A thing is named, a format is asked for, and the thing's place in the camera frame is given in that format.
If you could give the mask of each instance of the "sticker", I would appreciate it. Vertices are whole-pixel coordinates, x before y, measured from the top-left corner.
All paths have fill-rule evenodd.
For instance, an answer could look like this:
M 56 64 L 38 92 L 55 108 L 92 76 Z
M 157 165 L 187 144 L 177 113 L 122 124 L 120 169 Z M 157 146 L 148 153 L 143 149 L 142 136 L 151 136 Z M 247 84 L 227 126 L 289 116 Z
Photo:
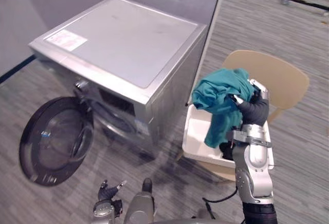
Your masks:
M 67 51 L 73 51 L 88 40 L 68 30 L 61 30 L 56 34 L 46 38 L 46 41 L 66 49 Z
M 136 128 L 139 132 L 150 135 L 148 125 L 135 119 Z

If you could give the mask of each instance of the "gray carpet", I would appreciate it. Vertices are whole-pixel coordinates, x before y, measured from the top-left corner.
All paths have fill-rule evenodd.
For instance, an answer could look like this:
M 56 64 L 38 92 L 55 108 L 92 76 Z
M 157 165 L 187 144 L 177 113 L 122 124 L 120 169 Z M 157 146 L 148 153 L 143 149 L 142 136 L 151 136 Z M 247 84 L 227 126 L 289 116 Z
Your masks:
M 329 5 L 329 0 L 313 0 Z M 270 53 L 310 77 L 305 98 L 271 125 L 272 171 L 279 223 L 328 223 L 329 23 L 319 9 L 280 0 L 224 0 L 201 76 L 221 67 L 237 49 Z M 112 141 L 96 123 L 95 139 L 82 166 L 63 184 L 42 188 L 22 175 L 17 150 L 31 115 L 46 101 L 65 96 L 63 86 L 39 62 L 0 86 L 0 223 L 89 223 L 103 179 L 127 185 L 119 192 L 124 211 L 145 177 L 154 181 L 156 220 L 190 218 L 204 206 L 201 197 L 222 198 L 234 184 L 202 170 L 193 160 L 174 162 L 182 141 L 184 116 L 161 144 L 155 161 Z M 224 220 L 243 219 L 238 196 L 213 204 Z M 118 219 L 122 223 L 124 215 Z

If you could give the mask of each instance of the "black cable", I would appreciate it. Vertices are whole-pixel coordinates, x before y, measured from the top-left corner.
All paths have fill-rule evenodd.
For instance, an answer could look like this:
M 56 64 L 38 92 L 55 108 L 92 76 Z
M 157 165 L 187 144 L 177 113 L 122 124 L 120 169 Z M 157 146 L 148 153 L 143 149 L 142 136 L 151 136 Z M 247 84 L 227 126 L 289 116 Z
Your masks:
M 204 197 L 202 198 L 202 200 L 206 203 L 206 208 L 207 208 L 207 211 L 209 212 L 209 214 L 211 216 L 211 219 L 215 220 L 216 218 L 215 218 L 215 216 L 212 213 L 212 210 L 211 210 L 211 207 L 210 207 L 210 204 L 209 203 L 223 202 L 223 201 L 225 201 L 225 200 L 230 199 L 231 197 L 233 197 L 236 193 L 237 193 L 237 186 L 235 187 L 235 191 L 231 195 L 229 195 L 227 197 L 224 197 L 223 199 L 220 199 L 220 200 L 208 200 L 207 198 L 204 198 Z
M 205 202 L 210 202 L 210 203 L 223 202 L 223 201 L 233 197 L 236 193 L 237 193 L 237 186 L 235 187 L 235 191 L 231 195 L 229 195 L 228 197 L 224 197 L 223 199 L 220 199 L 220 200 L 208 200 L 208 199 L 203 197 L 202 200 L 205 201 Z

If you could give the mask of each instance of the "teal shirt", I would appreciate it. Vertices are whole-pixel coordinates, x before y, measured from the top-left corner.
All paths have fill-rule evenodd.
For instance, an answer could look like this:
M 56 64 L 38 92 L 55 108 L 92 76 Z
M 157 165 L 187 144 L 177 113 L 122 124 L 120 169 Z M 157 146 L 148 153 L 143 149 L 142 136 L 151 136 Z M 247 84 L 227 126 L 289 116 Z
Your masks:
M 200 80 L 192 93 L 192 102 L 197 109 L 212 113 L 211 124 L 205 144 L 216 148 L 227 142 L 226 132 L 239 126 L 242 114 L 228 96 L 235 94 L 250 101 L 254 87 L 248 82 L 249 73 L 242 68 L 222 68 Z

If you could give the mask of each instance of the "white laundry basket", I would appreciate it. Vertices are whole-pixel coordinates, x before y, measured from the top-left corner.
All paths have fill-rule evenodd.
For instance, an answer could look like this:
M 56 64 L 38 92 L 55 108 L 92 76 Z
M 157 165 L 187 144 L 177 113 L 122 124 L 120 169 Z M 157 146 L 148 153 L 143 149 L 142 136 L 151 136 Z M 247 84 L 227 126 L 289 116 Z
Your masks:
M 211 116 L 211 113 L 201 109 L 198 110 L 194 105 L 189 106 L 182 144 L 184 156 L 198 161 L 235 168 L 234 161 L 223 158 L 223 153 L 219 147 L 211 148 L 204 143 L 210 127 Z M 271 142 L 267 122 L 265 122 L 263 126 L 263 131 L 265 141 Z M 270 164 L 269 169 L 272 169 L 272 148 L 268 149 L 268 157 Z

